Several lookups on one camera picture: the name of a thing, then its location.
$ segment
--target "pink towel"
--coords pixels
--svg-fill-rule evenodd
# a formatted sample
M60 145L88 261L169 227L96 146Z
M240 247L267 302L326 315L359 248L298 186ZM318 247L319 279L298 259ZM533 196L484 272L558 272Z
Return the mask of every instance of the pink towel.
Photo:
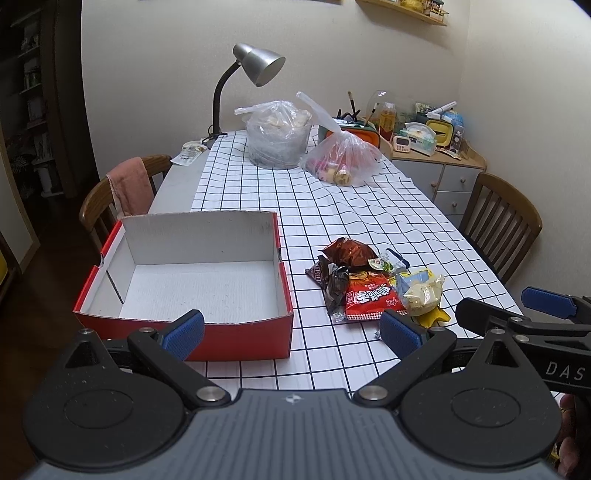
M117 218L148 213L154 193L141 158L125 160L107 174L115 200Z

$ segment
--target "lamp base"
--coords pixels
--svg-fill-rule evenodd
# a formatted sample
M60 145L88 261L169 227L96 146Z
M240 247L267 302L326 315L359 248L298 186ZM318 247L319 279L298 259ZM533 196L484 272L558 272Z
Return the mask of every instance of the lamp base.
M201 141L201 143L202 143L202 145L205 145L208 150L211 150L213 147L213 144L216 142L216 140L220 137L225 137L225 136L227 136L227 133L224 133L224 132L220 132L218 134L210 134L207 138L204 138Z

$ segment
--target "plastic bottle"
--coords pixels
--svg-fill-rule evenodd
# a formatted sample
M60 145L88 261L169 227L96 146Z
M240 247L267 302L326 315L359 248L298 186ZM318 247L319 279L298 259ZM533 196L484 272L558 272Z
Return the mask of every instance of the plastic bottle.
M396 123L396 108L393 103L385 102L379 114L379 134L390 141Z

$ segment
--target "red cardboard box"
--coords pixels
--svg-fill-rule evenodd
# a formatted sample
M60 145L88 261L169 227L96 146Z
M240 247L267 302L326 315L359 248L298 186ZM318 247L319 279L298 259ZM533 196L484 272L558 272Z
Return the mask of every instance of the red cardboard box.
M205 337L188 360L286 358L293 308L280 255L274 212L123 218L74 313L101 338L125 338L199 309Z

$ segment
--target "blue gripper pad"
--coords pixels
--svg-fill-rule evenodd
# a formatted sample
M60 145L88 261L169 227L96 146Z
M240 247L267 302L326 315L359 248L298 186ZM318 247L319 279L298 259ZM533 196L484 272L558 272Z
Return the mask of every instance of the blue gripper pad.
M521 302L528 309L547 313L559 319L577 315L577 306L572 298L541 288L527 287L521 292Z
M185 360L203 340L205 319L199 310L190 310L159 333L162 347L179 360Z
M385 311L379 319L382 340L399 359L413 353L426 341L426 330L420 325L407 326L402 320Z

